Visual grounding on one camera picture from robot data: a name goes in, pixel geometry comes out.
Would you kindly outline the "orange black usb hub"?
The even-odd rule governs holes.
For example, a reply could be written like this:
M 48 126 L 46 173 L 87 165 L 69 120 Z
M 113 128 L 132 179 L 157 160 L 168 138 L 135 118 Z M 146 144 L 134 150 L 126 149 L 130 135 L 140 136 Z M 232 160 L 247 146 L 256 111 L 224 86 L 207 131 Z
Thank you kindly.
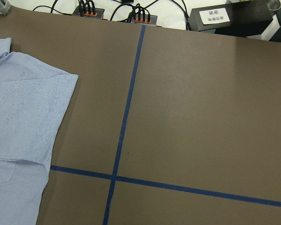
M 93 0 L 79 0 L 72 16 L 103 19 L 104 13 L 105 9 L 96 7 Z
M 156 26 L 157 18 L 156 15 L 150 14 L 148 6 L 143 7 L 137 4 L 136 6 L 132 6 L 132 11 L 128 14 L 126 22 Z

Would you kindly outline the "light blue striped shirt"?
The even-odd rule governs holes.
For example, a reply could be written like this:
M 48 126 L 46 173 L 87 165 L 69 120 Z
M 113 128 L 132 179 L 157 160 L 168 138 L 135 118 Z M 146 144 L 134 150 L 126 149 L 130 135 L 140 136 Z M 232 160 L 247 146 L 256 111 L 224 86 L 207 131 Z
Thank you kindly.
M 34 225 L 78 75 L 0 39 L 0 225 Z

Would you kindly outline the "black box white label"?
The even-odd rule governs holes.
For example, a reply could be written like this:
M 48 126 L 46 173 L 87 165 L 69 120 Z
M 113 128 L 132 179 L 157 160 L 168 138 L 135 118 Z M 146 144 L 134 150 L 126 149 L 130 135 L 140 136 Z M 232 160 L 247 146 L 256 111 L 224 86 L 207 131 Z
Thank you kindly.
M 250 0 L 193 8 L 188 23 L 191 31 L 246 37 L 262 34 L 272 20 L 265 1 Z

